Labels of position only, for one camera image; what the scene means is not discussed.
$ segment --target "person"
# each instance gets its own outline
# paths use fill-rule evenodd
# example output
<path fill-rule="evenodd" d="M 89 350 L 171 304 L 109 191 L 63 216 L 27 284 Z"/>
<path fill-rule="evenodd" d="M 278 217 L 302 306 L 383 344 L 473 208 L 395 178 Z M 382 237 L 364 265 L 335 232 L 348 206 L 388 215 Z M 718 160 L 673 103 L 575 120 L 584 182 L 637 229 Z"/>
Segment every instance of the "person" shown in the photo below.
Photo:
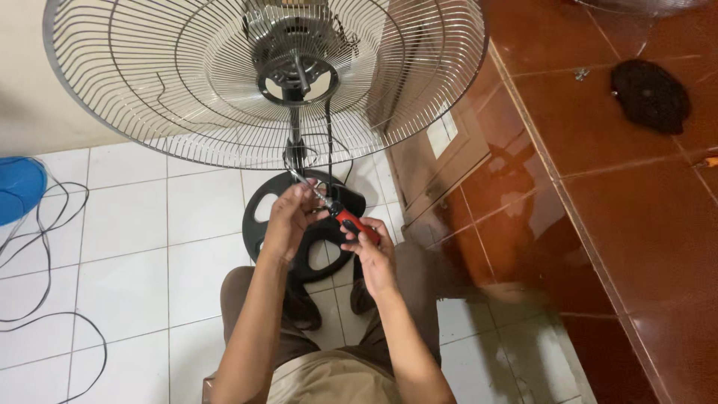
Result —
<path fill-rule="evenodd" d="M 363 266 L 355 287 L 377 308 L 359 345 L 321 351 L 283 316 L 287 272 L 304 230 L 328 216 L 319 205 L 309 187 L 287 189 L 272 206 L 256 266 L 227 275 L 220 297 L 227 345 L 211 403 L 456 403 L 439 367 L 431 271 L 417 246 L 395 251 L 381 220 L 360 219 L 378 232 L 378 245 L 342 227 L 348 242 L 341 248 Z"/>

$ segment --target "blue bucket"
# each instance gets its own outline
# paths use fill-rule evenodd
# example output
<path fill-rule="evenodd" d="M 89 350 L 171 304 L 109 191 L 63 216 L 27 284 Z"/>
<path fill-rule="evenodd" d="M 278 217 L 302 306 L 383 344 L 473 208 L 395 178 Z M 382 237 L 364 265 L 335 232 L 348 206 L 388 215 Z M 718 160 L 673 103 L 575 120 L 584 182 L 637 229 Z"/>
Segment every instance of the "blue bucket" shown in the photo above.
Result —
<path fill-rule="evenodd" d="M 45 168 L 27 157 L 0 158 L 0 226 L 25 216 L 47 187 Z"/>

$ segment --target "fan guard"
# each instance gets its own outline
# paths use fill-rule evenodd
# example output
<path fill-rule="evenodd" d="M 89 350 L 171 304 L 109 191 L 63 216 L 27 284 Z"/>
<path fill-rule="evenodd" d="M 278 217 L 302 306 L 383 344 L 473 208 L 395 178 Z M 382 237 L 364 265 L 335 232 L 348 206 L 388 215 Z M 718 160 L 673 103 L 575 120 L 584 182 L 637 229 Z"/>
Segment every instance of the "fan guard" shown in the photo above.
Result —
<path fill-rule="evenodd" d="M 488 42 L 475 0 L 49 0 L 43 34 L 65 89 L 115 132 L 257 170 L 285 168 L 292 137 L 311 167 L 419 132 L 466 91 Z M 273 97 L 272 83 L 307 84 L 297 66 L 326 91 Z"/>

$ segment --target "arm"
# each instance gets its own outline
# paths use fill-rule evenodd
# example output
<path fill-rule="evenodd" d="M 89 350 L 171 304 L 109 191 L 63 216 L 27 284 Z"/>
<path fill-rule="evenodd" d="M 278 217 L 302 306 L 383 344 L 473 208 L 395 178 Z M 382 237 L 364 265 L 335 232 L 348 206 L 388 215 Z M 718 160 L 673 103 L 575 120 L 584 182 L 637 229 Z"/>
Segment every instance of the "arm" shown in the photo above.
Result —
<path fill-rule="evenodd" d="M 396 285 L 394 245 L 386 226 L 377 219 L 360 220 L 376 229 L 381 236 L 379 245 L 374 245 L 364 233 L 359 233 L 358 244 L 342 244 L 342 249 L 354 251 L 362 262 L 367 290 L 376 302 L 384 327 L 402 401 L 456 403 L 449 383 L 416 330 Z M 347 234 L 347 239 L 354 239 L 354 235 L 344 227 L 342 231 Z"/>
<path fill-rule="evenodd" d="M 274 202 L 264 246 L 247 298 L 227 343 L 212 391 L 213 404 L 265 403 L 279 344 L 286 271 L 307 225 L 326 217 L 305 185 L 293 185 Z"/>

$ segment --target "white wall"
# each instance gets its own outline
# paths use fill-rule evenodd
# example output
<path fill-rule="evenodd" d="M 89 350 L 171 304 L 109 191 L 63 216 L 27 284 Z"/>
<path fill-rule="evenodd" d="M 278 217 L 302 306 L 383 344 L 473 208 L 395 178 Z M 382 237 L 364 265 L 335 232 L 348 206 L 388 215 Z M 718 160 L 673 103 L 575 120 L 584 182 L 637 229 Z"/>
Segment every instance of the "white wall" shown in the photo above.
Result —
<path fill-rule="evenodd" d="M 126 141 L 73 100 L 47 62 L 45 0 L 3 1 L 0 13 L 0 157 Z"/>

